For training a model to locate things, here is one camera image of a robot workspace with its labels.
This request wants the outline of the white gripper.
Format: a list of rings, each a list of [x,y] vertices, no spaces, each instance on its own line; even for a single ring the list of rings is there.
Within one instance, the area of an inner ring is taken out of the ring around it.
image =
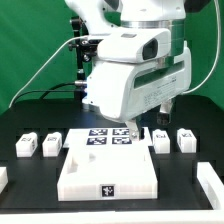
[[[173,107],[169,99],[190,86],[191,53],[185,50],[167,68],[159,65],[157,60],[136,65],[103,62],[87,78],[88,103],[109,120],[127,121],[131,140],[139,139],[137,122],[131,119],[161,103],[157,123],[169,124]]]

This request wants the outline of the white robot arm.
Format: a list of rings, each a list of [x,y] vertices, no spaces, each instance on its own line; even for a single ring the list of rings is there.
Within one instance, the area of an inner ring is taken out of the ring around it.
[[[170,105],[191,82],[184,40],[186,0],[65,0],[96,45],[85,103],[129,128],[139,140],[137,117]]]

